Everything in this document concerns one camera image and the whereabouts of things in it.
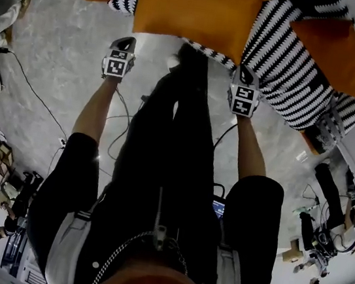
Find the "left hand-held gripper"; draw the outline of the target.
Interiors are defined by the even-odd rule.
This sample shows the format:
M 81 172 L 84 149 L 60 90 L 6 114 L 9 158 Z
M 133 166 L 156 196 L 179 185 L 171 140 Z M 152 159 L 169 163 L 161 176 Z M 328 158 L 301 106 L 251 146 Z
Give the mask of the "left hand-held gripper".
M 134 54 L 136 42 L 134 37 L 123 37 L 110 44 L 110 50 L 101 62 L 103 79 L 109 77 L 121 82 L 124 76 L 132 70 L 136 60 Z

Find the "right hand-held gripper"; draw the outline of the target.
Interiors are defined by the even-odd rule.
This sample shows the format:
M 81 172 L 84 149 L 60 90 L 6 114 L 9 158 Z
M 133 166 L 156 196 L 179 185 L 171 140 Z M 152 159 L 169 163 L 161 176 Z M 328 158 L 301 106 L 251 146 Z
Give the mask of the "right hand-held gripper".
M 251 76 L 249 88 L 247 86 L 248 73 Z M 232 84 L 228 89 L 228 103 L 231 113 L 243 117 L 251 118 L 260 103 L 260 80 L 251 68 L 239 65 L 234 74 Z

